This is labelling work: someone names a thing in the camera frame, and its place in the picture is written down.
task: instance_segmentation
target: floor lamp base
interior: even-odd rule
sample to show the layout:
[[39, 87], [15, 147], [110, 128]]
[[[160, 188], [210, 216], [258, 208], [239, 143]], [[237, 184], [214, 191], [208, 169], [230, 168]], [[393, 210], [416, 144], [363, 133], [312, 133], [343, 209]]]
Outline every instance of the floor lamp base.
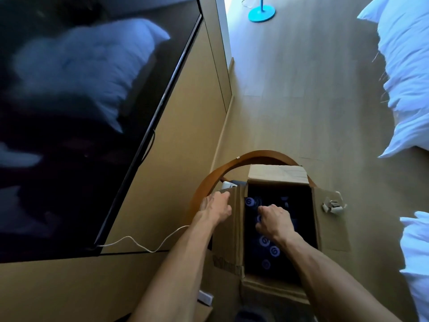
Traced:
[[249, 20], [254, 23], [261, 23], [267, 20], [270, 20], [275, 15], [275, 9], [271, 5], [263, 6], [263, 11], [261, 7], [256, 7], [249, 12]]

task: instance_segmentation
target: television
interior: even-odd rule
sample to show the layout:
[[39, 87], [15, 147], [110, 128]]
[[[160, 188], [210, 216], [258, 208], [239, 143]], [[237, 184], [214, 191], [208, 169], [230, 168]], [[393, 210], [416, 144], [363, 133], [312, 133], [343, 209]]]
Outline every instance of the television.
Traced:
[[100, 253], [201, 20], [198, 0], [0, 0], [0, 262]]

